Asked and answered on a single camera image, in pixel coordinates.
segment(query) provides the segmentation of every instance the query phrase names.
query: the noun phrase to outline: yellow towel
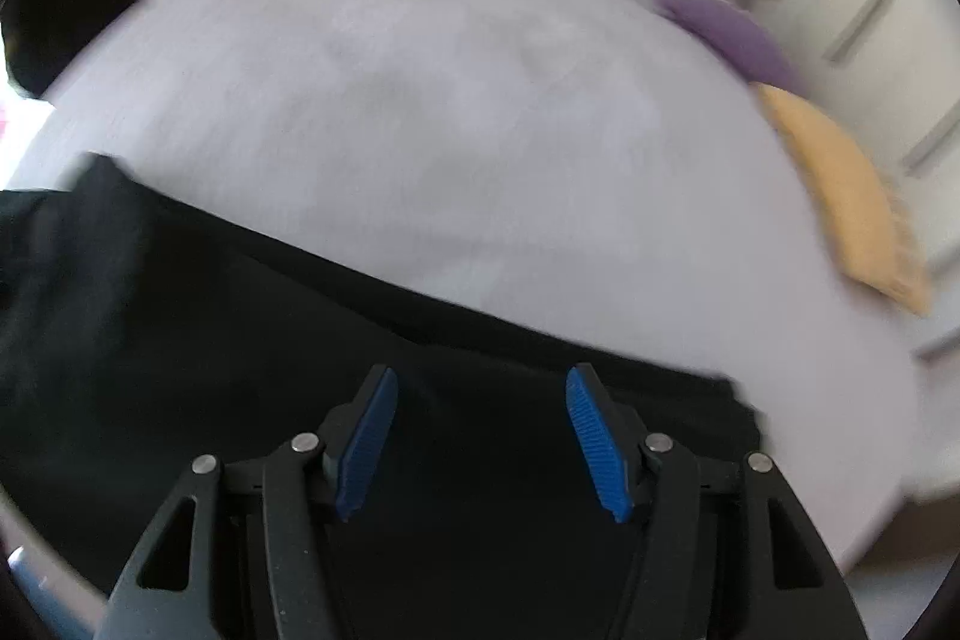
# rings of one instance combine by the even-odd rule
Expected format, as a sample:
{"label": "yellow towel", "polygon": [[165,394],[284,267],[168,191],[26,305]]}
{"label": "yellow towel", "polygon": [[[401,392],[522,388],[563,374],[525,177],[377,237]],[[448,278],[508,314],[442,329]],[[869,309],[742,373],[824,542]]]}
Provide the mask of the yellow towel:
{"label": "yellow towel", "polygon": [[755,84],[816,199],[841,271],[916,314],[930,309],[930,282],[901,201],[853,141],[791,92]]}

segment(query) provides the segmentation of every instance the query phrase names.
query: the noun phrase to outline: blue object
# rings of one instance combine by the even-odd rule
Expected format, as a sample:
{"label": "blue object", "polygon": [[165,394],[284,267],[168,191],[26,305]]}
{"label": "blue object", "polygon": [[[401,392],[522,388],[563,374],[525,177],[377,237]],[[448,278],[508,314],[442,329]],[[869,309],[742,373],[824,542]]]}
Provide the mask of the blue object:
{"label": "blue object", "polygon": [[397,373],[386,369],[353,430],[337,472],[334,506],[342,521],[363,506],[397,409]]}
{"label": "blue object", "polygon": [[577,367],[566,375],[566,410],[580,441],[580,450],[587,460],[600,504],[613,513],[617,523],[629,521],[634,512],[634,500],[628,460],[616,446],[613,432]]}
{"label": "blue object", "polygon": [[17,548],[7,560],[13,580],[37,615],[59,640],[93,640],[93,630],[85,626],[59,600],[43,587],[27,566],[23,549]]}

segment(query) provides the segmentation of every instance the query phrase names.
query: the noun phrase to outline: yellow cloth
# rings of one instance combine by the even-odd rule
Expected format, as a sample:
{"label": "yellow cloth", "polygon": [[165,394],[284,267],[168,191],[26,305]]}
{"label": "yellow cloth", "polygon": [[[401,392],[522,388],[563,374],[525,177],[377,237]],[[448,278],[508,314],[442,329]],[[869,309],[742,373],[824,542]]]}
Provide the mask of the yellow cloth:
{"label": "yellow cloth", "polygon": [[791,92],[755,84],[820,208],[841,271],[927,314],[930,283],[901,201],[840,127]]}

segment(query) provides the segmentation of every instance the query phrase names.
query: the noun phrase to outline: blue gripper pad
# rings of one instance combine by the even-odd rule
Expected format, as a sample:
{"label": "blue gripper pad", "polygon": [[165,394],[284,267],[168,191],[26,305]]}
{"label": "blue gripper pad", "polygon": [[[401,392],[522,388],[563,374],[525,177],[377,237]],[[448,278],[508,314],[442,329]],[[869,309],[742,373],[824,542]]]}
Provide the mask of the blue gripper pad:
{"label": "blue gripper pad", "polygon": [[334,509],[345,521],[363,506],[397,409],[397,373],[384,369],[366,410],[360,415],[337,470]]}
{"label": "blue gripper pad", "polygon": [[637,457],[628,449],[637,447],[621,431],[621,422],[615,418],[619,413],[589,365],[577,365],[566,375],[566,411],[600,504],[617,523],[629,521],[634,512],[631,489]]}

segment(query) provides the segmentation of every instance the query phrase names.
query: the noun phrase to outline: folded cloth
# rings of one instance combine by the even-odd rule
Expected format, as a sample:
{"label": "folded cloth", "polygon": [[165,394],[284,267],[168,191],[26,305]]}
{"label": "folded cloth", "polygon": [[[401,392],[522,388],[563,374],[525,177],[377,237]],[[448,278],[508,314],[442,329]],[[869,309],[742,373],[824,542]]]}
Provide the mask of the folded cloth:
{"label": "folded cloth", "polygon": [[330,541],[363,638],[573,640],[613,615],[635,530],[598,503],[570,427],[578,360],[700,455],[760,447],[729,381],[384,283],[107,158],[66,193],[3,191],[0,224],[0,480],[104,590],[191,458],[269,453],[376,362],[400,375],[397,417]]}

